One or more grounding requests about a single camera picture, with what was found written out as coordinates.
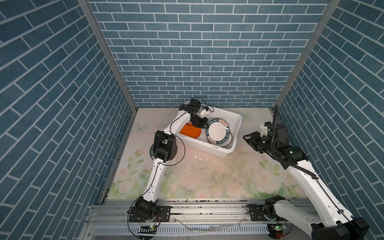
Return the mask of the orange plate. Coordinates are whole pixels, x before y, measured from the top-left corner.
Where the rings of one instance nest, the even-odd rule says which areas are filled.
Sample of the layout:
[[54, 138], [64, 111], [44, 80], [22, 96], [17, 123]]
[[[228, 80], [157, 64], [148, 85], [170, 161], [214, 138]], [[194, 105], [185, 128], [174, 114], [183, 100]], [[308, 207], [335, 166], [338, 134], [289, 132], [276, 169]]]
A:
[[202, 133], [200, 128], [194, 127], [192, 123], [187, 123], [181, 129], [180, 134], [186, 137], [197, 139]]

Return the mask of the green rimmed white plate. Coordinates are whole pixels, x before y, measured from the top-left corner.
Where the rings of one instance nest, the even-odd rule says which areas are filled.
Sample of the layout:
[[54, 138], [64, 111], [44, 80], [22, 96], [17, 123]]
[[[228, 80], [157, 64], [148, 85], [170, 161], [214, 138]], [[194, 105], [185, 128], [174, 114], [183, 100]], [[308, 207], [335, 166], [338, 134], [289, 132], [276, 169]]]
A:
[[151, 146], [150, 148], [150, 157], [154, 160], [155, 159], [155, 155], [154, 155], [154, 145]]
[[230, 138], [229, 124], [221, 118], [211, 119], [208, 121], [208, 127], [205, 133], [209, 143], [213, 145], [223, 145]]

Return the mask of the white plate black pattern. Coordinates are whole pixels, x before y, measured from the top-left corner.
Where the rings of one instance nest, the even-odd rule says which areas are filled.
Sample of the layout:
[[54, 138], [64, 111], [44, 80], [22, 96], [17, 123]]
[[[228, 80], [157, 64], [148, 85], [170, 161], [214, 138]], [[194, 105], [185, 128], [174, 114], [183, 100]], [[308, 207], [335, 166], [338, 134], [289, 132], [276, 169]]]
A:
[[233, 141], [233, 135], [229, 132], [222, 140], [216, 141], [210, 135], [207, 135], [207, 140], [210, 144], [225, 148], [229, 146]]

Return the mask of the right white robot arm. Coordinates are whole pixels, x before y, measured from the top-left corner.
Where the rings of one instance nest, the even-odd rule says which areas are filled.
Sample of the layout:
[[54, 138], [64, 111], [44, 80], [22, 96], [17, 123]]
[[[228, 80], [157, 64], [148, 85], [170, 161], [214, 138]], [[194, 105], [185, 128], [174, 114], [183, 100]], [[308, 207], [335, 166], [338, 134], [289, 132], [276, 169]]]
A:
[[259, 132], [244, 135], [243, 139], [260, 154], [276, 160], [297, 181], [317, 214], [311, 215], [294, 206], [284, 197], [267, 198], [263, 211], [266, 219], [285, 219], [308, 234], [313, 240], [362, 240], [369, 230], [362, 217], [355, 217], [331, 192], [316, 173], [300, 147], [283, 141], [280, 148], [273, 137]]

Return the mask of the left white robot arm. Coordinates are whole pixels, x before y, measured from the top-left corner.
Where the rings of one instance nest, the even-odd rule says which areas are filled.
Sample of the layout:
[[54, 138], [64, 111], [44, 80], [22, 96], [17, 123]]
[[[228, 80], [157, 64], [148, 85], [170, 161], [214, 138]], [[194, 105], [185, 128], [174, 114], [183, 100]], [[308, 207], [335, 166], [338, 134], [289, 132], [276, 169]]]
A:
[[179, 160], [176, 163], [170, 163], [178, 152], [177, 141], [183, 141], [177, 134], [188, 123], [198, 129], [208, 127], [206, 115], [213, 112], [214, 108], [210, 107], [205, 101], [201, 103], [202, 100], [202, 98], [198, 97], [191, 98], [186, 104], [180, 105], [175, 119], [164, 130], [155, 133], [152, 145], [153, 170], [144, 193], [134, 201], [137, 212], [147, 221], [157, 215], [157, 202], [164, 171], [167, 167], [175, 166], [181, 162]]

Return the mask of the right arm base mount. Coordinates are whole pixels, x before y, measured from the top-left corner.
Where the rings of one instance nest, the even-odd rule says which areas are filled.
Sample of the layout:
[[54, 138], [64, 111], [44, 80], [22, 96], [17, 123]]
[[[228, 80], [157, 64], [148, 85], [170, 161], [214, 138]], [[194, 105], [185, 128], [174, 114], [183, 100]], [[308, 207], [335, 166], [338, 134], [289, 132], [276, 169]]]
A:
[[264, 204], [262, 205], [247, 205], [246, 210], [248, 211], [252, 222], [256, 221], [270, 221], [276, 222], [280, 220], [285, 220], [284, 218], [279, 217], [272, 205]]

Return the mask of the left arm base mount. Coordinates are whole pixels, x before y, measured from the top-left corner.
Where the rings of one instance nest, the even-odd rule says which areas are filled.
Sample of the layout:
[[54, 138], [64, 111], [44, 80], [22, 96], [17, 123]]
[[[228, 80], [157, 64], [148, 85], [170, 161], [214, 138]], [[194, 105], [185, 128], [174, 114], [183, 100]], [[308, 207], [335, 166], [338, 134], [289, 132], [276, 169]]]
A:
[[154, 222], [155, 220], [160, 223], [167, 223], [170, 220], [171, 207], [156, 206], [155, 209], [142, 211], [138, 207], [133, 206], [128, 211], [128, 214], [130, 223]]

